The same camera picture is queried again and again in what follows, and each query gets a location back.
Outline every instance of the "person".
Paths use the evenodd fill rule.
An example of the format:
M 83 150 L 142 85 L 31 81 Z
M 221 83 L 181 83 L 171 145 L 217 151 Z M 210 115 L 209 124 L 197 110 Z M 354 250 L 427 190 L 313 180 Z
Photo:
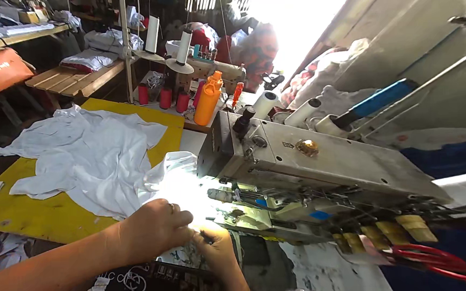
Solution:
M 0 271 L 0 290 L 70 290 L 108 270 L 152 261 L 190 240 L 227 291 L 249 291 L 229 232 L 215 223 L 188 228 L 193 216 L 165 199 L 146 203 L 133 215 L 79 241 L 54 248 Z

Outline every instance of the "red wire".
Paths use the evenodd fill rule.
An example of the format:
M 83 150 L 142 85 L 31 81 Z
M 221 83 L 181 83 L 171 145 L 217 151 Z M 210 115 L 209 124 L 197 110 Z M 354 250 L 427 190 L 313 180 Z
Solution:
M 458 271 L 466 273 L 466 262 L 453 254 L 419 244 L 394 245 L 392 250 L 394 254 L 413 259 L 412 261 L 424 263 L 427 269 L 433 272 L 466 281 L 466 275 L 451 272 Z M 408 252 L 405 250 L 417 250 L 427 254 Z

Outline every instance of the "industrial sewing machine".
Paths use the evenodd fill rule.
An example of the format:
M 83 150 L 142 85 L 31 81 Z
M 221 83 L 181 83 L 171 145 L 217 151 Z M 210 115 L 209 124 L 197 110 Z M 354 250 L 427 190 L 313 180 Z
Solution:
M 253 115 L 220 111 L 199 152 L 198 177 L 224 185 L 208 189 L 224 202 L 215 222 L 346 252 L 360 251 L 361 230 L 374 244 L 406 240 L 403 228 L 436 241 L 423 218 L 447 218 L 451 199 L 400 152 Z

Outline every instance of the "yellow work surface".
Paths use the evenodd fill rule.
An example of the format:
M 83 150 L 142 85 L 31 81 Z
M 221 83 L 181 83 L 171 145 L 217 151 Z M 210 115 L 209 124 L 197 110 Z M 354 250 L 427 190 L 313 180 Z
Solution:
M 163 160 L 167 152 L 179 150 L 184 118 L 139 106 L 90 98 L 81 106 L 87 110 L 107 110 L 123 115 L 137 113 L 146 122 L 168 126 L 159 143 L 148 150 L 152 167 Z M 0 231 L 60 243 L 70 243 L 94 234 L 116 221 L 96 216 L 82 208 L 62 192 L 45 200 L 31 199 L 27 195 L 9 195 L 14 183 L 35 175 L 35 161 L 19 158 L 3 174 L 5 182 L 0 190 Z

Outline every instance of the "orange plastic bottle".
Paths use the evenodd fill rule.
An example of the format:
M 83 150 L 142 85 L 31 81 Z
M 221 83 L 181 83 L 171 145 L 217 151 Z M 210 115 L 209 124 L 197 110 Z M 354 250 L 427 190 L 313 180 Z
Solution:
M 218 98 L 221 96 L 221 87 L 223 82 L 221 77 L 222 72 L 215 71 L 213 76 L 208 77 L 208 82 L 203 86 L 194 115 L 194 122 L 198 125 L 206 126 L 210 122 L 213 111 L 215 111 Z

